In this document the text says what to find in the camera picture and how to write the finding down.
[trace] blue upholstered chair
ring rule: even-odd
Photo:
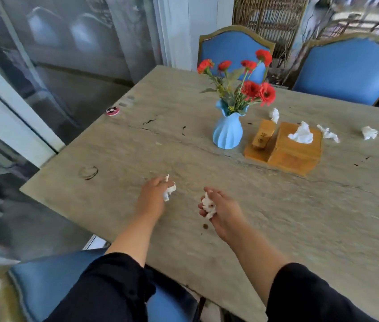
[[[51,314],[78,280],[80,274],[106,249],[86,250],[70,254],[40,258],[12,266],[0,273],[2,289],[7,298],[7,320],[41,322]],[[197,300],[177,282],[150,269],[157,288],[146,303],[149,322],[198,322]],[[12,307],[19,299],[19,308]]]
[[[218,75],[217,66],[222,61],[232,62],[229,70],[238,69],[241,68],[240,62],[244,59],[257,62],[255,52],[259,49],[268,50],[273,54],[274,46],[274,43],[263,39],[246,27],[228,26],[211,34],[200,36],[197,65],[204,59],[212,59],[215,64],[212,73]],[[250,79],[261,83],[267,75],[267,70],[268,68],[260,64],[253,71]]]
[[[352,33],[311,40],[292,90],[375,105],[379,99],[379,36]]]

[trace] crumpled tissue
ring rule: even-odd
[[[165,181],[168,182],[168,178],[170,177],[169,174],[167,174],[167,176],[165,177]],[[164,198],[164,201],[168,201],[170,200],[170,198],[168,197],[169,195],[171,195],[171,192],[173,191],[176,191],[176,183],[173,182],[173,186],[167,188],[163,194],[163,198]]]
[[[379,131],[377,131],[376,129],[372,129],[371,127],[363,127],[361,131],[364,135],[364,140],[368,140],[370,138],[374,139],[379,133]]]
[[[279,119],[279,111],[278,109],[275,107],[273,108],[273,110],[270,112],[270,118],[271,120],[277,124],[277,121]]]
[[[329,132],[329,127],[324,129],[320,124],[318,124],[318,129],[322,131],[324,139],[333,139],[337,143],[340,142],[340,139],[338,139],[338,136],[335,133]]]
[[[297,131],[294,134],[290,133],[288,138],[298,143],[312,143],[313,133],[310,132],[309,124],[301,121],[301,125],[298,127]]]
[[[212,218],[216,213],[216,205],[212,200],[209,199],[207,192],[204,195],[204,199],[201,200],[201,203],[203,204],[204,211],[207,212],[206,219]]]

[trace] table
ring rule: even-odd
[[[169,173],[177,190],[152,235],[147,263],[247,322],[266,320],[264,306],[234,253],[198,215],[203,186],[239,200],[251,225],[379,319],[379,108],[277,89],[279,121],[321,124],[321,163],[307,178],[247,160],[242,152],[270,108],[240,118],[243,138],[217,148],[220,112],[206,76],[157,66],[22,188],[25,194],[90,232],[113,241],[133,213],[147,178]],[[85,180],[84,168],[98,174]]]

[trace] vase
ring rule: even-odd
[[[232,149],[240,143],[243,136],[243,128],[240,123],[240,116],[244,116],[247,111],[247,106],[244,109],[244,114],[232,113],[229,115],[227,104],[222,100],[216,102],[216,108],[222,111],[223,117],[218,120],[214,129],[214,143],[222,149]]]

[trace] red gerbera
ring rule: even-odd
[[[251,61],[251,60],[248,60],[248,59],[243,60],[243,61],[241,62],[241,64],[242,64],[242,66],[244,66],[244,67],[246,68],[246,70],[248,70],[249,72],[252,72],[252,71],[256,68],[256,66],[258,65],[256,62]]]
[[[242,93],[245,94],[246,100],[260,97],[261,86],[251,80],[246,80],[242,86]]]
[[[207,68],[213,68],[214,63],[211,59],[204,59],[197,68],[198,73],[203,73]]]
[[[272,60],[270,52],[267,50],[257,50],[255,52],[255,55],[256,58],[262,61],[265,67],[268,68]]]
[[[221,62],[220,64],[218,64],[218,70],[225,71],[226,69],[230,67],[230,65],[231,65],[231,61]]]
[[[270,106],[270,104],[276,99],[276,90],[268,82],[263,82],[260,86],[258,97],[261,97],[262,99],[261,106],[263,106],[264,103],[266,103],[267,106]]]

